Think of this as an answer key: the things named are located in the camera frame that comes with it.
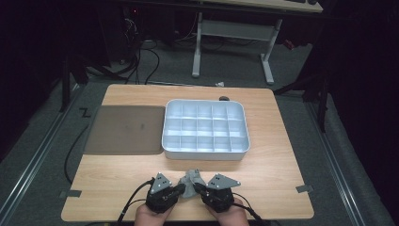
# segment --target human hand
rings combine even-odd
[[[172,212],[173,207],[174,205],[163,214],[157,214],[146,204],[141,204],[136,210],[135,226],[162,226]]]
[[[234,203],[243,205],[240,199],[234,198]],[[217,213],[212,207],[205,205],[206,209],[217,219],[220,226],[248,226],[246,211],[232,205],[228,211]]]

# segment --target wooden table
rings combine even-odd
[[[232,191],[246,197],[264,219],[312,218],[309,195],[296,191],[304,182],[270,89],[111,85],[103,105],[166,105],[172,99],[218,100],[220,96],[228,96],[245,109],[250,149],[241,161],[171,160],[163,153],[83,154],[72,184],[72,190],[82,193],[67,198],[62,218],[116,221],[133,192],[157,172],[177,185],[190,169],[200,169],[205,182],[215,173],[241,182]],[[145,199],[149,188],[141,189],[135,200]],[[124,220],[135,220],[141,203],[132,205]],[[203,205],[200,196],[179,199],[168,220],[215,220]]]

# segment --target floor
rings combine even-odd
[[[275,46],[270,64],[276,83],[268,86],[259,55],[231,43],[218,45],[221,44],[204,43],[201,76],[193,78],[190,75],[194,49],[191,42],[169,47],[148,41],[141,50],[138,76],[132,76],[130,84],[142,84],[159,64],[149,84],[216,86],[222,82],[225,87],[278,89],[295,81],[311,50],[310,45],[294,50]],[[262,44],[253,43],[247,48],[256,52],[259,51],[257,45]],[[112,70],[120,67],[123,65],[114,65]],[[60,213],[65,200],[60,194],[71,186],[66,175],[73,179],[82,156],[84,136],[79,138],[79,135],[90,123],[90,118],[84,116],[89,116],[101,104],[107,86],[113,83],[118,82],[91,76],[86,86],[74,87],[72,104],[64,113],[58,112],[61,86],[54,89],[0,164],[0,171],[6,172],[0,177],[0,203],[3,203],[0,225],[90,223],[63,221]],[[333,100],[328,99],[327,132],[323,134],[314,120],[317,103],[303,103],[298,91],[276,99],[304,181],[313,187],[309,195],[315,212],[311,219],[279,220],[279,223],[284,226],[394,225],[345,135]]]

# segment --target small black object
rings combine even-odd
[[[230,100],[230,98],[227,97],[227,96],[221,96],[221,97],[219,97],[219,101],[229,101],[229,100]]]
[[[285,0],[289,2],[306,3],[306,0]]]
[[[179,195],[185,191],[185,184],[178,184],[175,187],[167,187],[161,191],[151,194],[147,193],[146,205],[157,214],[165,213],[172,205],[176,204]]]
[[[88,114],[88,108],[87,107],[79,107],[79,110],[83,110],[82,118],[90,118],[91,117],[91,115]]]
[[[311,5],[316,5],[317,0],[308,0],[308,3]]]

